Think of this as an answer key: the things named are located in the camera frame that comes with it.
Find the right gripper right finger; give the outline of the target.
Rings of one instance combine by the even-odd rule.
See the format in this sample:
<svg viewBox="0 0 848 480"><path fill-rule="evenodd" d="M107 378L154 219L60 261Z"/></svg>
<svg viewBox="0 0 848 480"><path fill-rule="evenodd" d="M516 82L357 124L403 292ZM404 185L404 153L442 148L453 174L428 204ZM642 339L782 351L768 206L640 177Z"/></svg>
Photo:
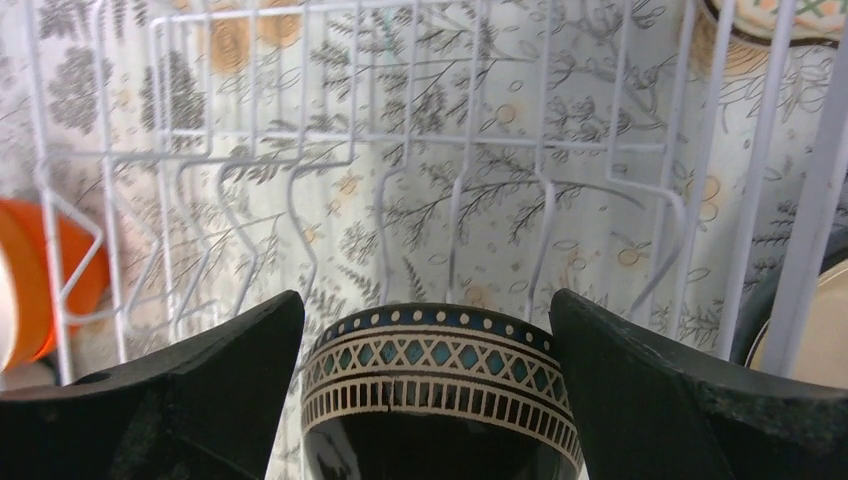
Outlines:
<svg viewBox="0 0 848 480"><path fill-rule="evenodd" d="M562 289L555 352L593 479L843 479L847 393L735 365Z"/></svg>

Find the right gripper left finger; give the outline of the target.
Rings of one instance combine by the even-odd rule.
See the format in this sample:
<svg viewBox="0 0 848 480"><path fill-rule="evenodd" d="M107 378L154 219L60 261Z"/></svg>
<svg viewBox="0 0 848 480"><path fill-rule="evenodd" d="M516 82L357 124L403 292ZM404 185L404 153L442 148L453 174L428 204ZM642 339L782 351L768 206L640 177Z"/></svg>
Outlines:
<svg viewBox="0 0 848 480"><path fill-rule="evenodd" d="M1 396L5 479L261 479L304 328L286 291L63 387Z"/></svg>

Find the orange bowl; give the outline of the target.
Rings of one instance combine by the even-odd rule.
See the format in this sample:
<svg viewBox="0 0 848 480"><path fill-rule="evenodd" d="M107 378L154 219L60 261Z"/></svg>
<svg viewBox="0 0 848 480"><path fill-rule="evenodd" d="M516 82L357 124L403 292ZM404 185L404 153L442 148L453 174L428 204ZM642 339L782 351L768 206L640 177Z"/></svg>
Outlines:
<svg viewBox="0 0 848 480"><path fill-rule="evenodd" d="M62 273L68 280L94 243L77 222L57 214ZM76 316L95 312L110 284L100 247L67 299ZM39 205L1 197L1 371L34 362L56 347L43 213Z"/></svg>

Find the black bowl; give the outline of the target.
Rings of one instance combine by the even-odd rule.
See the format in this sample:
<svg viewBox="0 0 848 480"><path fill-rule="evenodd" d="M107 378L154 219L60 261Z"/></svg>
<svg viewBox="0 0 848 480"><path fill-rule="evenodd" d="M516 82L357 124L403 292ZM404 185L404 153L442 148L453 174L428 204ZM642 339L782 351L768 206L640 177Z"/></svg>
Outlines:
<svg viewBox="0 0 848 480"><path fill-rule="evenodd" d="M329 325L304 361L314 479L576 479L552 335L470 306L400 303Z"/></svg>

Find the small white floral bowl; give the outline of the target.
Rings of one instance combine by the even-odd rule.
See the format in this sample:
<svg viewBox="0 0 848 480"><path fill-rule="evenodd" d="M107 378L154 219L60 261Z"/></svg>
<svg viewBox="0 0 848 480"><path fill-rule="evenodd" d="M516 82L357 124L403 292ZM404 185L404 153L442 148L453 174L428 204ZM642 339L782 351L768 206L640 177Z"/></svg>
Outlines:
<svg viewBox="0 0 848 480"><path fill-rule="evenodd" d="M734 4L730 36L734 41L769 47L777 25L780 1L739 0ZM825 46L836 49L847 19L847 0L798 0L790 47Z"/></svg>

